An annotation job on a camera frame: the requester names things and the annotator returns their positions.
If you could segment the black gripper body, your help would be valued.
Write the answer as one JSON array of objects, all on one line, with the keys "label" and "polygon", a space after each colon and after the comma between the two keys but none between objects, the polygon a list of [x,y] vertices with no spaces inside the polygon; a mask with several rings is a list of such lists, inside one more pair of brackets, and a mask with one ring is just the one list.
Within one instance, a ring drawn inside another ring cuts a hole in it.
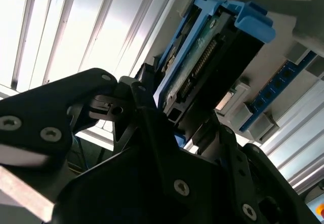
[{"label": "black gripper body", "polygon": [[69,183],[52,223],[224,223],[236,150],[223,144],[206,160],[175,142],[133,145]]}]

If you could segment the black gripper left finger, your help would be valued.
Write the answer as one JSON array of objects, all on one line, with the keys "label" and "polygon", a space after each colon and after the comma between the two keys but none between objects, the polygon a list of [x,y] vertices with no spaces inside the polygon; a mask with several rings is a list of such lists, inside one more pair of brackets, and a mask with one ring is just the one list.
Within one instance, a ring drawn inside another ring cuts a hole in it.
[{"label": "black gripper left finger", "polygon": [[102,196],[122,185],[133,187],[135,171],[125,173],[122,161],[112,172],[100,165],[71,180],[65,159],[72,136],[98,120],[114,122],[115,152],[138,130],[176,149],[166,117],[157,109],[149,85],[130,77],[116,80],[93,68],[1,101],[1,176],[44,196],[63,188],[75,195]]}]

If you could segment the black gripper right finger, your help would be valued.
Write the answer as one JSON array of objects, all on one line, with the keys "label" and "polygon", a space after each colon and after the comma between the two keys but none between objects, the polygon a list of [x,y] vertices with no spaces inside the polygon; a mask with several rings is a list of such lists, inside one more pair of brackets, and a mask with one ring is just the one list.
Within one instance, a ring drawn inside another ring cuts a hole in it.
[{"label": "black gripper right finger", "polygon": [[257,146],[237,144],[235,134],[219,127],[220,163],[239,223],[318,223],[318,219]]}]

